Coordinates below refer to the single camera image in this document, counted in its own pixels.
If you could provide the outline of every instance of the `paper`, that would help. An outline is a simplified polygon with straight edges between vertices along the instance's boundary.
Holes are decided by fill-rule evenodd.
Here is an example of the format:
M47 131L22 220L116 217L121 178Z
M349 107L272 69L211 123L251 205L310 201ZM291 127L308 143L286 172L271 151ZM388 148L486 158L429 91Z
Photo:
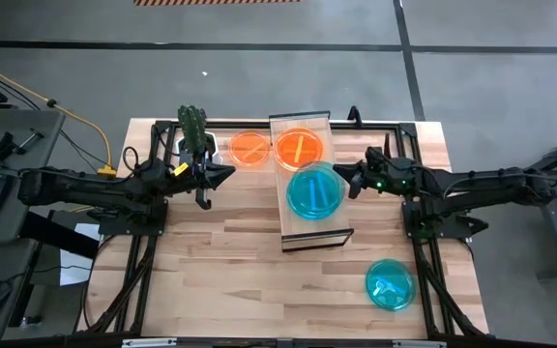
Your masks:
M93 223L78 223L74 228L74 232L99 241L101 239L101 236L98 234L99 227L99 225ZM86 269L92 268L92 259L79 256L65 250L60 250L60 258L62 267L78 266ZM88 279L88 270L82 270L79 268L62 268L59 277L59 285L77 284L79 282L87 281Z

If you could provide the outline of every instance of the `blue petri dish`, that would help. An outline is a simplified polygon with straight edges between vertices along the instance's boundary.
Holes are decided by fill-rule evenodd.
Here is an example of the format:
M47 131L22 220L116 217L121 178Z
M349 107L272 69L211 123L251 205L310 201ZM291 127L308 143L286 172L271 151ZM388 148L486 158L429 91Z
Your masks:
M408 307L416 296L416 284L410 270L402 263L384 259L366 272L365 289L380 308L398 311Z
M332 215L343 200L343 179L327 162L301 167L287 186L287 203L297 216L319 220Z

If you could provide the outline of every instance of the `yellow cable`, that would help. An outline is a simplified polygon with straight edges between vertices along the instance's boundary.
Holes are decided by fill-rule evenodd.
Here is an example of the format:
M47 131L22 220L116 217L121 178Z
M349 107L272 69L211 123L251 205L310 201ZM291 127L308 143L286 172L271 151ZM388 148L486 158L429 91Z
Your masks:
M36 93L36 92L34 92L34 91L32 91L32 90L30 90L30 89L28 89L28 88L25 88L25 87L19 85L18 83L16 83L16 82L10 80L9 78L7 78L7 77L6 77L5 75L3 75L2 73L0 73L0 77L3 78L6 82L8 82L8 83L10 83L10 84L13 84L13 85L16 86L17 88L19 88L19 89L25 91L26 93L29 93L30 95L32 95L32 96L34 96L34 97L36 97L36 98L42 100L43 102L48 102L48 101L49 101L48 98L45 98L45 97L39 95L38 93ZM86 125L92 127L93 129L95 129L96 131L98 131L98 133L101 134L101 137L102 137L103 140L104 140L104 146L106 146L106 163L108 163L108 166L111 167L111 169L112 169L113 166L111 165L111 147L110 147L109 144L108 144L108 139L106 138L106 134L104 134L103 130L101 130L101 128L98 127L98 126L96 126L95 124L93 124L93 123L91 123L91 122L85 120L84 118L82 118L82 117L80 117L80 116L74 115L72 112L68 111L67 109L65 109L65 108L63 108L63 107L61 107L61 106L59 106L59 105L57 105L57 104L55 104L55 108L58 109L58 110L60 110L60 111L62 111L62 112L65 113L66 115L68 115L68 116L74 118L76 121L82 122L82 123L84 123L84 124L86 124Z
M78 213L78 212L82 212L84 210L88 210L88 209L91 209L91 208L94 208L94 207L92 207L92 206L81 206L81 207L76 207L74 209L70 209L69 212L70 213Z

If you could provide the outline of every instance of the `petri dish lid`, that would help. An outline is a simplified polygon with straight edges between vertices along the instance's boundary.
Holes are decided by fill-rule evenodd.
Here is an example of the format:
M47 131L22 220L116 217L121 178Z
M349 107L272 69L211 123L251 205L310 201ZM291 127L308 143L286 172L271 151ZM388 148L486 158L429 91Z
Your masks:
M287 186L287 203L297 216L309 220L329 217L340 206L345 183L330 163L308 163Z
M402 263L384 259L366 272L365 289L379 307L397 311L409 306L416 296L416 285L410 270Z
M270 154L270 141L256 131L242 131L229 141L229 156L243 166L262 164Z
M284 130L275 143L278 163L291 171L303 165L319 161L324 154L324 144L319 135L305 128Z

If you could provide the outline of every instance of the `wooden table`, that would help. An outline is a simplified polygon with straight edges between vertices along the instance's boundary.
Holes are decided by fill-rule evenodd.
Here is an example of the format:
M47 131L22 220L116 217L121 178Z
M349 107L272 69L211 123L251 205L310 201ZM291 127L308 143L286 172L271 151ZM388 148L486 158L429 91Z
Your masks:
M124 146L133 146L143 159L155 121L130 122ZM450 170L441 124L416 125L424 164ZM217 135L223 163L230 163L227 142L237 130L208 131ZM381 146L383 133L333 130L333 139L337 162L353 162L364 157L366 146ZM118 176L128 175L123 164L119 168ZM169 199L143 335L426 337L420 295L408 308L389 312L375 307L364 289L367 268L380 259L399 260L416 272L413 248L403 234L400 198L363 190L357 200L343 203L355 229L347 245L293 253L281 252L272 158L255 170L239 169L211 198L213 208L207 212L194 203L193 195ZM116 237L96 261L88 296L92 322L122 286L130 242L128 236ZM442 240L440 253L451 295L473 323L486 331L469 251L457 241ZM431 294L436 324L442 330L439 301L432 289Z

